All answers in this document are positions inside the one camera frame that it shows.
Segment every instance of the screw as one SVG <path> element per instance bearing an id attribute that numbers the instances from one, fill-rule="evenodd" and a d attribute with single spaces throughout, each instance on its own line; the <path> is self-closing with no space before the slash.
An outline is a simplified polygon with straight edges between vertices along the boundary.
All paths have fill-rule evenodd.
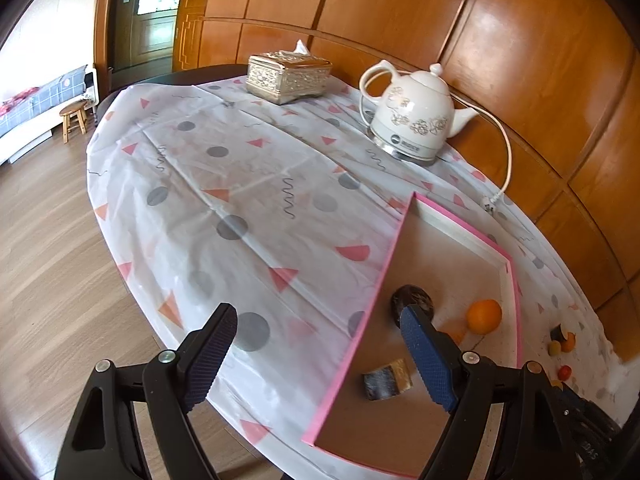
<path id="1" fill-rule="evenodd" d="M 468 365 L 477 365 L 480 362 L 480 356 L 475 352 L 465 352 L 462 354 L 462 360 Z"/>
<path id="2" fill-rule="evenodd" d="M 106 372 L 111 367 L 111 362 L 108 359 L 103 359 L 95 364 L 96 372 Z"/>
<path id="3" fill-rule="evenodd" d="M 170 363 L 175 359 L 175 352 L 173 350 L 165 350 L 158 354 L 158 361 L 161 363 Z"/>
<path id="4" fill-rule="evenodd" d="M 542 366 L 540 366 L 540 363 L 535 361 L 529 361 L 527 363 L 527 370 L 532 374 L 539 374 L 542 371 Z"/>

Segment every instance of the wooden stool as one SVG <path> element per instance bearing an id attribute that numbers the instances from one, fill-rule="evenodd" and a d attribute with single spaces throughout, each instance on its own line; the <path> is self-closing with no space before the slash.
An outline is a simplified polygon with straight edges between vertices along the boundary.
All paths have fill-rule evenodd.
<path id="1" fill-rule="evenodd" d="M 84 135 L 86 133 L 86 113 L 84 111 L 84 107 L 87 104 L 89 104 L 89 101 L 82 99 L 81 101 L 71 103 L 60 110 L 60 117 L 62 117 L 62 140 L 65 144 L 69 142 L 71 119 L 74 115 L 78 118 L 78 124 L 80 125 L 82 134 Z"/>

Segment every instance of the kettle base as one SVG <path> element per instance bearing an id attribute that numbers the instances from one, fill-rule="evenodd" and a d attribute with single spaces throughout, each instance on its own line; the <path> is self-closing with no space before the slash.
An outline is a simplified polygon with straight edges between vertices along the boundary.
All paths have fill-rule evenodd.
<path id="1" fill-rule="evenodd" d="M 421 158 L 415 158 L 414 156 L 407 155 L 406 153 L 399 151 L 395 146 L 389 144 L 388 142 L 386 142 L 386 140 L 383 140 L 379 136 L 377 136 L 371 128 L 367 128 L 366 136 L 369 137 L 369 139 L 371 139 L 375 143 L 375 145 L 379 146 L 393 158 L 396 158 L 398 160 L 412 162 L 423 168 L 431 166 L 436 161 L 435 157 L 430 160 L 422 160 Z"/>

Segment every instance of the tray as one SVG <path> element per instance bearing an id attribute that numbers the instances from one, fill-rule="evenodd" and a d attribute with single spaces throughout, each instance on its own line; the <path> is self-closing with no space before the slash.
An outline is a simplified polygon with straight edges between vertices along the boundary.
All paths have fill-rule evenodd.
<path id="1" fill-rule="evenodd" d="M 462 322 L 474 301 L 497 300 L 502 307 L 500 326 L 484 338 L 467 333 L 460 348 L 475 347 L 502 366 L 521 366 L 519 294 L 510 256 L 443 207 L 414 194 L 374 301 L 302 440 L 349 462 L 416 478 L 449 416 L 431 400 L 390 314 L 391 294 L 407 283 L 430 295 L 436 328 L 452 320 Z M 414 386 L 391 399 L 367 400 L 362 374 L 400 357 Z M 492 407 L 471 478 L 484 478 L 501 412 L 499 405 Z"/>

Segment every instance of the power cord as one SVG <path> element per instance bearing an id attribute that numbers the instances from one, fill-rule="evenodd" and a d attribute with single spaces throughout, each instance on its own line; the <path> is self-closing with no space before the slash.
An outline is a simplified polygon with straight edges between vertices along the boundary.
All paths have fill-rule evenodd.
<path id="1" fill-rule="evenodd" d="M 411 74 L 411 72 L 408 72 L 407 70 L 398 70 L 399 73 L 401 74 Z M 379 78 L 381 75 L 385 74 L 385 72 L 379 72 L 377 74 L 375 74 L 371 79 L 369 79 L 366 84 L 365 84 L 365 88 L 368 88 L 369 85 L 376 80 L 377 78 Z M 483 197 L 483 204 L 482 206 L 484 207 L 485 211 L 487 211 L 488 213 L 493 214 L 494 213 L 494 208 L 495 208 L 495 203 L 498 202 L 498 200 L 500 199 L 500 197 L 502 195 L 504 195 L 504 192 L 507 191 L 507 188 L 509 187 L 509 183 L 511 181 L 511 168 L 513 166 L 513 154 L 511 153 L 511 142 L 509 141 L 509 136 L 507 135 L 507 132 L 505 131 L 504 127 L 502 126 L 502 123 L 491 113 L 489 113 L 487 110 L 485 110 L 484 108 L 481 108 L 475 104 L 472 104 L 466 100 L 464 100 L 462 97 L 459 97 L 455 94 L 450 94 L 451 97 L 453 99 L 455 99 L 456 101 L 458 101 L 459 103 L 462 103 L 465 106 L 468 106 L 469 108 L 473 108 L 473 110 L 476 110 L 478 113 L 484 115 L 486 118 L 488 118 L 489 120 L 491 120 L 500 130 L 500 132 L 502 133 L 502 136 L 504 137 L 504 142 L 507 145 L 507 175 L 506 178 L 504 179 L 504 184 L 502 184 L 502 187 L 491 197 Z M 369 121 L 367 121 L 367 118 L 364 116 L 364 95 L 360 94 L 360 117 L 362 118 L 362 121 L 368 126 L 370 124 Z"/>

